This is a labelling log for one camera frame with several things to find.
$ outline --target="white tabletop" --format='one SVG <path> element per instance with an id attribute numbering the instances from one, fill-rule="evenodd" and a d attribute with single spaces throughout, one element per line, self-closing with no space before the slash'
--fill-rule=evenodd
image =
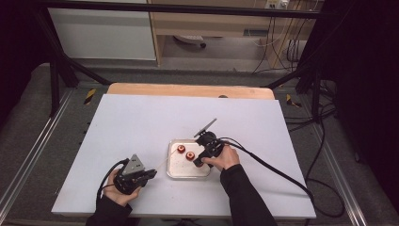
<path id="1" fill-rule="evenodd" d="M 193 136 L 212 119 L 208 131 L 231 137 L 265 162 L 304 183 L 278 101 L 205 97 L 105 94 L 52 212 L 87 216 L 95 211 L 100 182 L 118 161 L 134 153 L 146 170 L 168 157 L 175 138 Z M 239 152 L 247 175 L 275 218 L 315 218 L 306 193 Z M 201 180 L 176 180 L 167 164 L 130 204 L 132 216 L 154 218 L 226 218 L 228 197 L 213 168 Z"/>

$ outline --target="power cord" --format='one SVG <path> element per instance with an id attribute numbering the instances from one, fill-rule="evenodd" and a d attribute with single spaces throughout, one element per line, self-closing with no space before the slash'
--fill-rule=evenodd
<path id="1" fill-rule="evenodd" d="M 325 143 L 326 131 L 325 131 L 325 127 L 324 127 L 324 124 L 323 124 L 323 119 L 326 118 L 326 117 L 328 117 L 329 115 L 331 115 L 331 114 L 335 111 L 335 108 L 334 108 L 334 109 L 330 109 L 327 113 L 325 113 L 324 110 L 325 110 L 325 108 L 326 108 L 327 106 L 329 106 L 329 105 L 332 105 L 332 103 L 331 103 L 331 104 L 328 104 L 328 105 L 324 105 L 324 106 L 322 107 L 322 109 L 321 109 L 321 112 L 320 112 L 320 116 L 321 116 L 321 117 L 320 117 L 320 118 L 321 118 L 320 123 L 321 123 L 322 131 L 323 131 L 322 141 L 321 141 L 321 144 L 320 144 L 319 149 L 317 150 L 316 156 L 313 158 L 313 160 L 312 160 L 312 162 L 311 162 L 311 166 L 310 166 L 310 168 L 308 169 L 308 171 L 307 171 L 307 173 L 306 173 L 306 176 L 305 176 L 305 183 L 306 183 L 306 184 L 308 184 L 308 182 L 317 183 L 317 184 L 320 184 L 320 185 L 322 185 L 322 186 L 325 186 L 325 187 L 329 188 L 331 191 L 333 191 L 333 192 L 337 195 L 337 197 L 339 198 L 340 203 L 341 203 L 341 207 L 342 207 L 341 211 L 340 211 L 338 214 L 330 214 L 330 213 L 328 213 L 328 212 L 322 210 L 322 209 L 319 208 L 318 206 L 316 206 L 316 204 L 314 203 L 314 196 L 313 196 L 312 192 L 311 192 L 309 189 L 307 189 L 305 186 L 303 186 L 302 184 L 300 184 L 300 183 L 299 183 L 298 181 L 296 181 L 295 179 L 291 178 L 290 176 L 286 175 L 285 173 L 281 172 L 280 170 L 278 170 L 278 169 L 272 167 L 271 165 L 267 164 L 266 162 L 264 162 L 264 161 L 263 161 L 260 157 L 258 157 L 256 154 L 251 153 L 251 152 L 248 151 L 246 148 L 244 148 L 244 146 L 241 145 L 237 140 L 235 140 L 235 139 L 233 139 L 233 138 L 229 138 L 229 137 L 221 137 L 219 140 L 228 139 L 228 140 L 233 141 L 234 143 L 229 142 L 229 141 L 226 141 L 226 140 L 223 140 L 222 142 L 227 143 L 227 144 L 231 145 L 232 147 L 235 147 L 235 148 L 237 148 L 237 149 L 239 149 L 239 150 L 241 150 L 241 151 L 243 151 L 243 152 L 249 154 L 252 158 L 254 158 L 257 162 L 259 162 L 259 163 L 260 163 L 261 165 L 263 165 L 264 167 L 266 167 L 266 168 L 272 170 L 272 171 L 275 172 L 277 175 L 279 175 L 279 176 L 281 176 L 281 177 L 287 179 L 288 181 L 290 181 L 291 183 L 295 184 L 296 186 L 299 186 L 303 191 L 305 191 L 305 193 L 306 193 L 306 194 L 309 196 L 309 198 L 311 199 L 311 203 L 312 203 L 314 209 L 316 209 L 316 210 L 317 210 L 318 212 L 320 212 L 321 214 L 323 214 L 323 215 L 325 215 L 325 216 L 327 216 L 327 217 L 330 217 L 330 218 L 339 218 L 339 217 L 341 217 L 341 216 L 343 215 L 344 210 L 345 210 L 343 198 L 341 197 L 341 195 L 339 194 L 339 192 L 338 192 L 334 187 L 329 186 L 328 184 L 326 184 L 326 183 L 324 183 L 324 182 L 321 182 L 321 181 L 319 181 L 319 180 L 310 178 L 311 171 L 312 171 L 312 169 L 313 169 L 313 167 L 314 167 L 314 165 L 315 165 L 315 163 L 316 163 L 316 161 L 317 161 L 317 159 L 318 159 L 320 153 L 322 152 L 323 146 L 324 146 L 324 143 Z M 315 122 L 315 120 L 312 119 L 312 118 L 310 118 L 309 121 L 310 121 L 310 122 Z M 310 219 L 306 219 L 305 225 L 308 225 L 309 223 L 310 223 Z"/>

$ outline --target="black cable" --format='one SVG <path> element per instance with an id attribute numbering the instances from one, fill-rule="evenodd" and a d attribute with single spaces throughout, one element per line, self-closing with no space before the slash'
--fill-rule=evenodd
<path id="1" fill-rule="evenodd" d="M 298 181 L 296 181 L 295 179 L 291 178 L 290 176 L 288 176 L 287 174 L 281 172 L 280 170 L 272 167 L 271 165 L 267 164 L 266 162 L 264 162 L 260 157 L 258 157 L 256 154 L 249 152 L 246 148 L 244 148 L 239 142 L 237 142 L 236 140 L 229 138 L 229 137 L 222 137 L 224 139 L 230 139 L 232 141 L 234 141 L 237 144 L 231 143 L 229 141 L 223 141 L 224 143 L 227 143 L 229 145 L 232 145 L 235 148 L 240 149 L 241 151 L 249 154 L 249 156 L 251 156 L 252 158 L 254 158 L 256 161 L 258 161 L 260 164 L 262 164 L 264 167 L 272 170 L 273 172 L 275 172 L 276 174 L 278 174 L 279 176 L 287 179 L 288 181 L 290 181 L 291 183 L 295 184 L 296 186 L 299 186 L 302 190 L 304 190 L 306 192 L 306 194 L 309 196 L 309 198 L 311 199 L 311 203 L 314 203 L 314 197 L 313 194 L 311 193 L 311 191 L 309 191 L 305 186 L 303 186 L 302 184 L 300 184 Z"/>
<path id="2" fill-rule="evenodd" d="M 267 46 L 268 46 L 268 42 L 269 42 L 269 30 L 270 30 L 270 25 L 271 24 L 272 24 L 272 18 L 270 17 L 269 27 L 267 28 L 266 45 L 265 45 L 265 48 L 264 48 L 263 56 L 262 56 L 261 62 L 259 62 L 258 66 L 256 67 L 256 69 L 252 73 L 255 73 L 256 70 L 258 70 L 258 68 L 261 66 L 262 62 L 264 61 L 264 57 L 266 56 Z"/>
<path id="3" fill-rule="evenodd" d="M 108 186 L 103 186 L 103 187 L 102 187 L 102 190 L 104 190 L 104 188 L 109 187 L 109 186 L 114 186 L 114 184 L 108 185 Z"/>
<path id="4" fill-rule="evenodd" d="M 331 103 L 331 104 L 328 104 L 328 105 L 324 105 L 324 106 L 322 107 L 321 112 L 320 112 L 320 115 L 321 115 L 321 116 L 323 116 L 324 109 L 325 109 L 327 106 L 329 106 L 329 105 L 332 105 L 332 103 Z M 320 156 L 320 153 L 323 151 L 323 146 L 324 146 L 324 143 L 325 143 L 325 140 L 326 140 L 326 129 L 325 129 L 325 126 L 324 126 L 324 124 L 323 124 L 323 117 L 320 117 L 320 118 L 321 118 L 321 120 L 320 120 L 320 126 L 321 126 L 321 128 L 322 128 L 322 133 L 323 133 L 323 135 L 322 135 L 322 140 L 321 140 L 321 143 L 320 143 L 320 147 L 319 147 L 319 149 L 317 150 L 316 156 L 313 158 L 313 161 L 311 162 L 311 166 L 309 167 L 308 172 L 306 173 L 306 176 L 305 176 L 305 183 L 308 183 L 308 181 L 312 181 L 312 182 L 318 183 L 318 184 L 320 184 L 320 185 L 322 185 L 322 186 L 325 186 L 325 187 L 329 188 L 330 190 L 332 190 L 332 191 L 338 196 L 338 198 L 339 198 L 339 200 L 340 200 L 340 202 L 341 202 L 341 205 L 342 205 L 342 209 L 341 209 L 340 213 L 338 213 L 338 214 L 329 214 L 329 213 L 323 211 L 322 209 L 320 209 L 319 207 L 317 207 L 316 205 L 314 206 L 314 208 L 315 208 L 317 211 L 319 211 L 320 213 L 322 213 L 323 215 L 325 215 L 325 216 L 328 216 L 328 217 L 330 217 L 330 218 L 339 218 L 339 217 L 341 217 L 341 216 L 343 215 L 343 213 L 344 213 L 344 202 L 343 202 L 343 198 L 341 197 L 341 195 L 340 195 L 340 194 L 338 193 L 338 191 L 337 191 L 335 188 L 333 188 L 332 186 L 329 186 L 329 185 L 327 185 L 327 184 L 324 183 L 324 182 L 321 182 L 321 181 L 318 181 L 318 180 L 315 180 L 315 179 L 312 179 L 312 178 L 309 177 L 310 174 L 311 174 L 311 170 L 313 169 L 313 167 L 314 167 L 314 165 L 315 165 L 315 163 L 316 163 L 318 157 Z"/>
<path id="5" fill-rule="evenodd" d="M 273 41 L 273 35 L 274 35 L 274 28 L 275 28 L 275 27 L 276 27 L 276 17 L 273 17 L 272 41 Z M 284 64 L 282 63 L 281 58 L 279 57 L 279 54 L 277 53 L 277 51 L 276 51 L 276 49 L 275 49 L 275 47 L 274 47 L 274 42 L 271 43 L 271 46 L 272 46 L 273 52 L 276 54 L 276 57 L 277 57 L 277 59 L 279 60 L 279 63 L 281 64 L 281 66 L 282 66 L 285 70 L 290 71 L 290 70 L 288 70 L 288 69 L 284 66 Z"/>
<path id="6" fill-rule="evenodd" d="M 330 109 L 329 111 L 326 111 L 322 117 L 326 118 L 330 115 L 330 113 L 335 112 L 335 108 Z M 306 120 L 306 121 L 287 121 L 285 122 L 286 124 L 301 124 L 304 122 L 308 122 L 308 121 L 313 121 L 313 117 L 303 117 L 303 118 L 294 118 L 294 117 L 284 117 L 284 119 L 286 120 Z"/>
<path id="7" fill-rule="evenodd" d="M 118 163 L 116 163 L 110 170 L 109 170 L 109 172 L 105 175 L 105 177 L 103 178 L 103 180 L 102 180 L 102 182 L 101 182 L 101 184 L 100 184 L 100 187 L 99 187 L 99 189 L 97 190 L 97 197 L 96 197 L 96 206 L 98 206 L 98 204 L 99 204 L 99 201 L 100 201 L 100 198 L 101 198 L 101 193 L 102 193 L 102 191 L 103 191 L 103 184 L 105 183 L 105 181 L 106 181 L 106 179 L 108 178 L 108 176 L 109 176 L 109 174 L 111 174 L 111 172 L 112 172 L 112 170 L 114 170 L 114 168 L 116 168 L 118 165 L 120 165 L 120 164 L 123 164 L 123 165 L 125 165 L 125 164 L 127 164 L 129 162 L 129 158 L 126 158 L 126 159 L 124 159 L 124 160 L 120 160 Z"/>
<path id="8" fill-rule="evenodd" d="M 321 115 L 321 118 L 322 119 L 327 118 L 328 116 L 334 114 L 335 111 L 336 111 L 336 109 L 333 108 L 333 109 L 329 110 L 327 113 Z M 308 121 L 303 121 L 303 123 L 301 123 L 299 126 L 297 126 L 295 128 L 292 128 L 292 129 L 289 129 L 288 132 L 294 132 L 294 131 L 296 131 L 298 129 L 301 129 L 301 128 L 307 126 L 307 125 L 310 125 L 310 124 L 312 124 L 314 122 L 315 122 L 315 119 L 311 119 L 311 120 L 308 120 Z"/>

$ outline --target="wrist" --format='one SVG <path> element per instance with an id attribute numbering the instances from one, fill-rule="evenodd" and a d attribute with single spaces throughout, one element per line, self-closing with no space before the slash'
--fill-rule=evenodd
<path id="1" fill-rule="evenodd" d="M 112 202 L 114 202 L 114 203 L 116 203 L 116 204 L 118 204 L 118 205 L 120 205 L 120 206 L 122 206 L 122 207 L 125 207 L 125 206 L 127 205 L 127 201 L 122 200 L 122 199 L 121 199 L 120 197 L 118 197 L 118 196 L 114 196 L 114 195 L 108 194 L 108 193 L 104 193 L 104 195 L 105 195 L 109 200 L 111 200 Z"/>

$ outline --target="metal frame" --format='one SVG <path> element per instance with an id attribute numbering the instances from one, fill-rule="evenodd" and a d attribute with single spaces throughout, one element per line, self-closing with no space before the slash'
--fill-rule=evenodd
<path id="1" fill-rule="evenodd" d="M 61 119 L 62 114 L 67 108 L 67 105 L 73 93 L 74 89 L 72 88 L 65 91 L 60 103 L 60 108 L 55 113 L 55 115 L 47 121 L 38 139 L 36 140 L 29 154 L 27 155 L 25 161 L 20 166 L 20 169 L 18 170 L 11 183 L 9 183 L 6 192 L 3 194 L 0 200 L 0 225 L 6 219 L 6 216 L 11 209 L 12 204 L 14 204 L 15 200 L 18 197 L 18 194 L 23 189 L 27 177 L 29 176 L 32 169 L 35 167 L 35 164 L 38 161 L 41 152 L 43 151 L 51 134 L 55 130 L 59 120 Z"/>

